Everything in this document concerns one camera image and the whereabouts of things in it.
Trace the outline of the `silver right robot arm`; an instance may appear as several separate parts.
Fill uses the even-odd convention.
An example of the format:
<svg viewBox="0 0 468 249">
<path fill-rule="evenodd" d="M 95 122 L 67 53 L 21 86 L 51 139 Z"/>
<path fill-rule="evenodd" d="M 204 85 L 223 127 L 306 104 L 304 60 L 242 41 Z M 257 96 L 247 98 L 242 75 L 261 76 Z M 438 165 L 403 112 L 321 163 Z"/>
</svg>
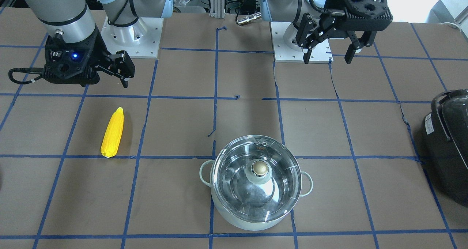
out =
<svg viewBox="0 0 468 249">
<path fill-rule="evenodd" d="M 150 41 L 144 18 L 169 18 L 174 0 L 99 0 L 107 16 L 111 36 L 121 47 L 107 49 L 86 0 L 25 0 L 45 26 L 45 65 L 41 68 L 12 68 L 8 78 L 16 84 L 40 79 L 53 84 L 97 84 L 99 72 L 114 76 L 124 88 L 135 76 L 128 48 Z"/>
</svg>

